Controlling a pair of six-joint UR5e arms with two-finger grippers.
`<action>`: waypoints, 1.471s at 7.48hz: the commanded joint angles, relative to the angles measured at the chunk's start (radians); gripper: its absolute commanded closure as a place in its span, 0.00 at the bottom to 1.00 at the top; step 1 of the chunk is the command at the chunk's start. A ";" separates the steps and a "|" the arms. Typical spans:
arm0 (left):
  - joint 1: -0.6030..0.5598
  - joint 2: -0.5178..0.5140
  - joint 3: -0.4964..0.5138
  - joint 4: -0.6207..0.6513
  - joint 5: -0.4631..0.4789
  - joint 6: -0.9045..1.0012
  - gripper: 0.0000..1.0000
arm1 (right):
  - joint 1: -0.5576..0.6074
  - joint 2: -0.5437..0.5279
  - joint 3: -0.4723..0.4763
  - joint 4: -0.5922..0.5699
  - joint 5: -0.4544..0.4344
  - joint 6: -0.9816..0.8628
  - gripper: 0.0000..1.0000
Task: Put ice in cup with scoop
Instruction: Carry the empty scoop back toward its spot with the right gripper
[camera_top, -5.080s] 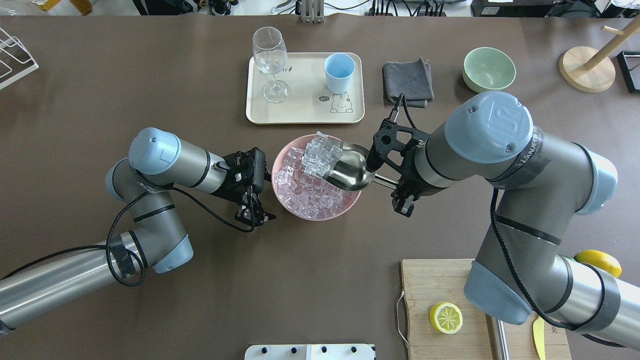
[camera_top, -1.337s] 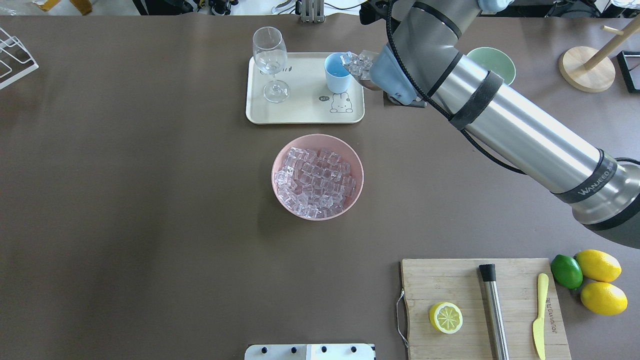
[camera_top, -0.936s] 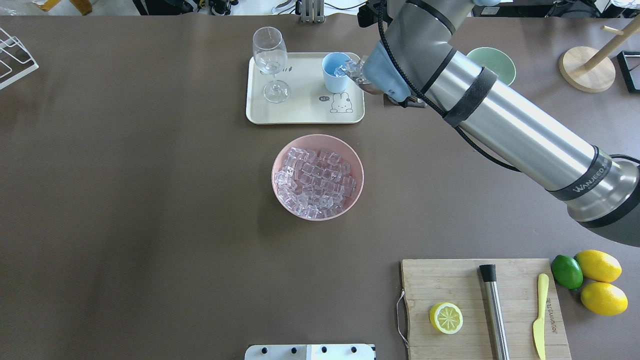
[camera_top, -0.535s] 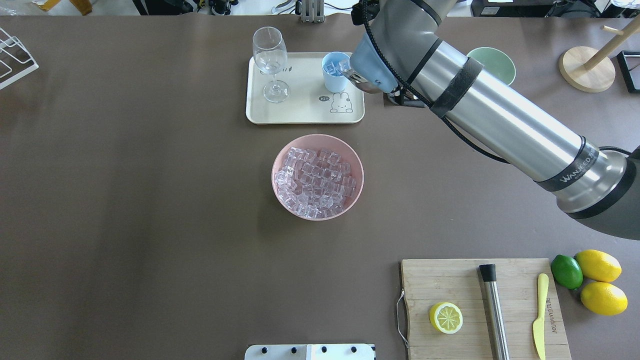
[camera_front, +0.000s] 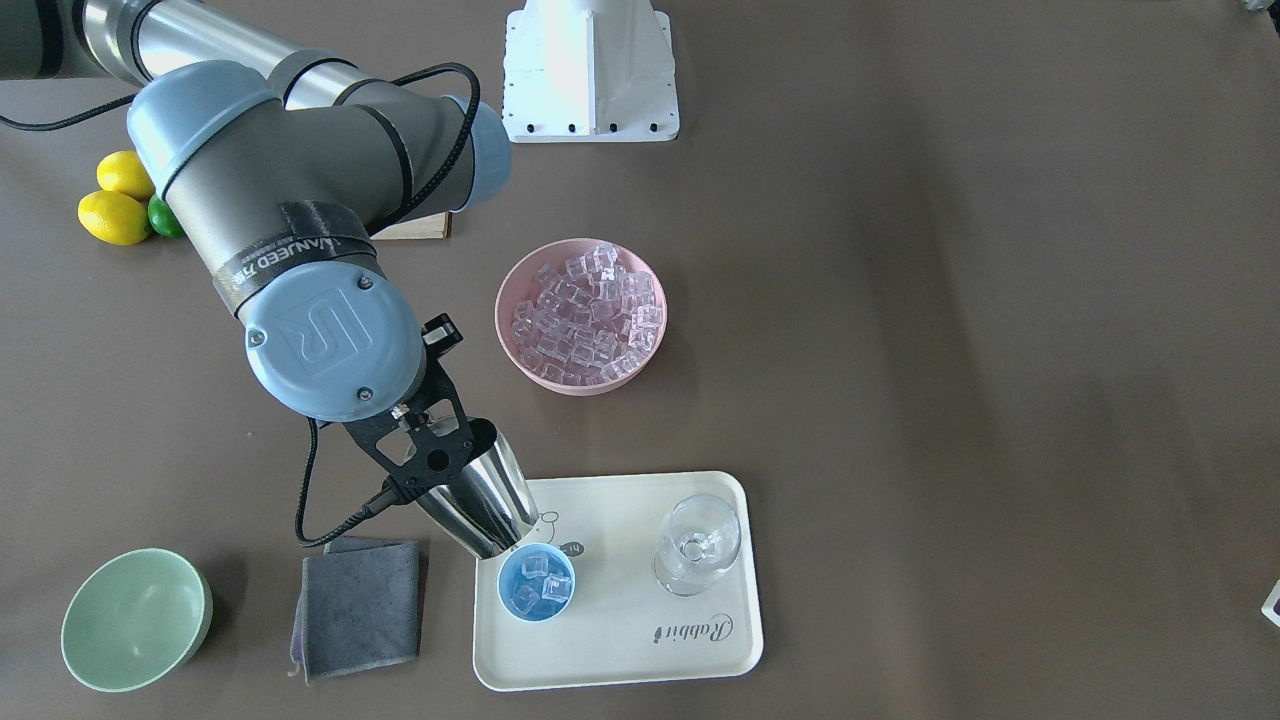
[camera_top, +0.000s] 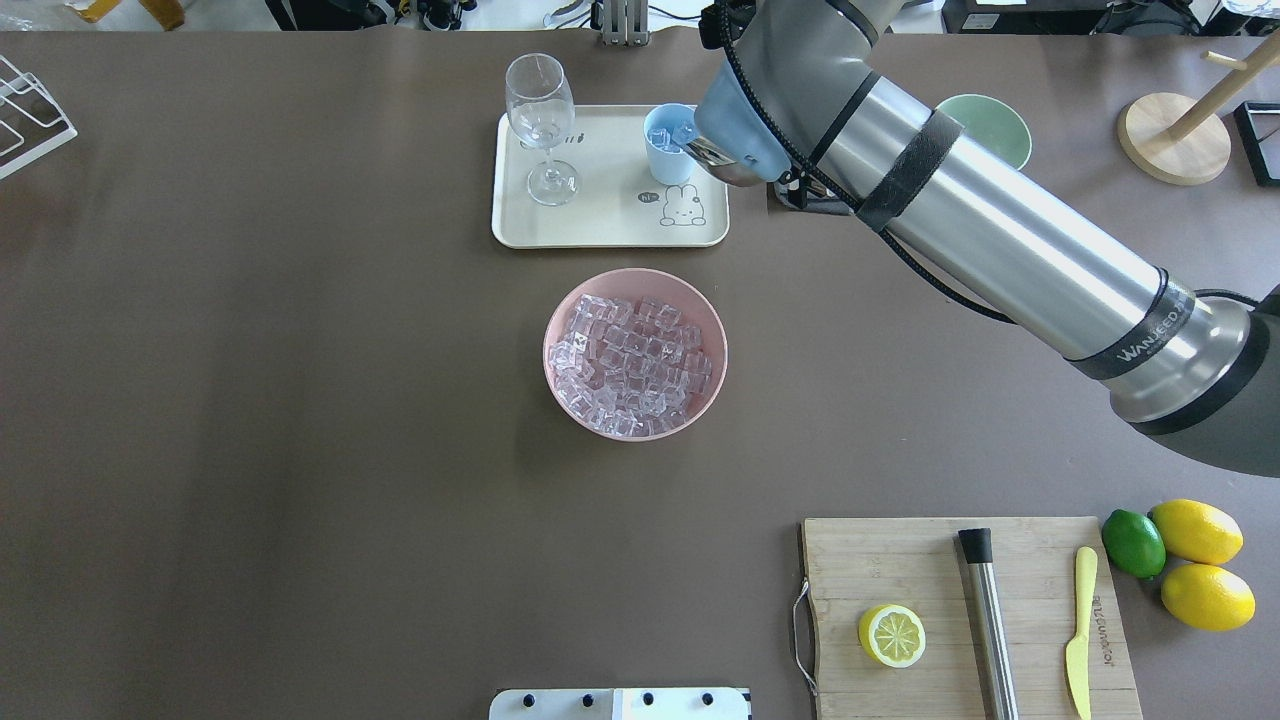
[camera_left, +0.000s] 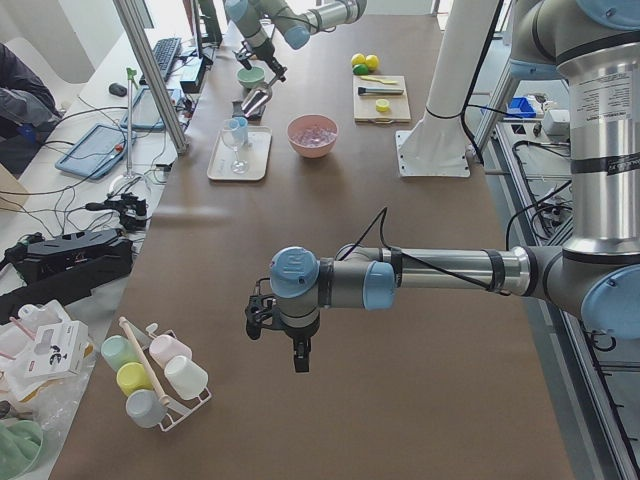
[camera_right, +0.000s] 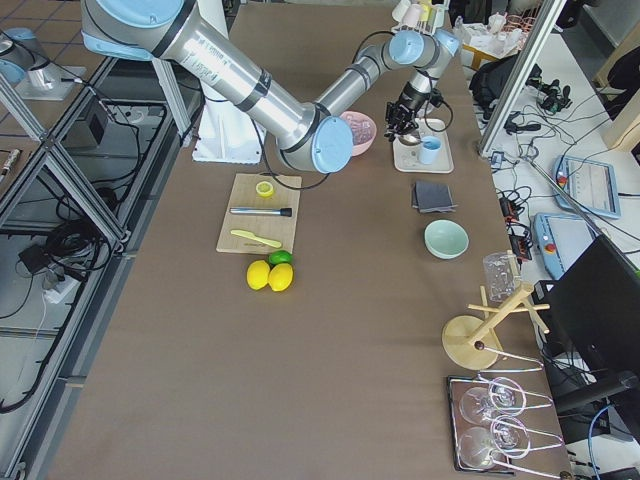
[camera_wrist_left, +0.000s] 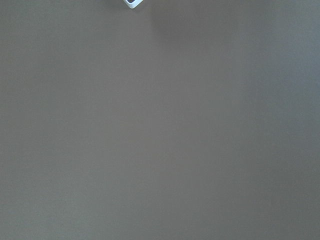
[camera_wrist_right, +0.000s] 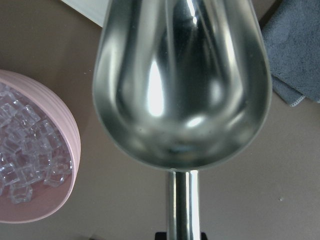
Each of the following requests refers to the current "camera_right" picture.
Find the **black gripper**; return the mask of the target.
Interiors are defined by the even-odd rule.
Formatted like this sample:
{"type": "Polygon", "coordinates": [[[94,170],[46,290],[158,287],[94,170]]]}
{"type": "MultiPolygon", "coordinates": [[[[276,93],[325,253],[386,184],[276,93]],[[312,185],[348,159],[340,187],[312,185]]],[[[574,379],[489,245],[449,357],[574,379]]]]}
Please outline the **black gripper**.
{"type": "Polygon", "coordinates": [[[386,130],[384,136],[392,142],[396,137],[412,133],[418,129],[416,116],[424,106],[439,107],[444,100],[437,97],[429,100],[427,97],[400,97],[396,102],[388,102],[386,106],[386,130]]]}

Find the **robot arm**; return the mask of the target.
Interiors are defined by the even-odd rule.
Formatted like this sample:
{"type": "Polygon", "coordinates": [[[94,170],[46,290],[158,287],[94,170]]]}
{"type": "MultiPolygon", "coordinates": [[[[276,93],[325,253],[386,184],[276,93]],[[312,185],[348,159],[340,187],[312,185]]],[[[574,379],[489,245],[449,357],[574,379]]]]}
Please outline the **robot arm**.
{"type": "Polygon", "coordinates": [[[352,133],[340,116],[382,74],[402,67],[416,71],[387,105],[385,134],[395,138],[416,129],[417,112],[460,48],[443,28],[398,30],[385,43],[359,52],[316,101],[301,103],[207,22],[194,1],[84,1],[81,17],[87,49],[176,62],[271,133],[285,165],[323,174],[350,160],[352,133]]]}

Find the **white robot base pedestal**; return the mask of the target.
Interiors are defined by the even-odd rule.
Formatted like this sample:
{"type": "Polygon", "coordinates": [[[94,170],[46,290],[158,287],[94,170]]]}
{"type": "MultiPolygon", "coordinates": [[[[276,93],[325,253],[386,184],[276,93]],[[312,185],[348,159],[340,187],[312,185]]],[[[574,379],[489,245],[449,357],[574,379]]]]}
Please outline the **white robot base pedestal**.
{"type": "Polygon", "coordinates": [[[250,117],[208,85],[202,83],[201,87],[205,105],[198,127],[193,160],[258,164],[261,149],[250,117]]]}

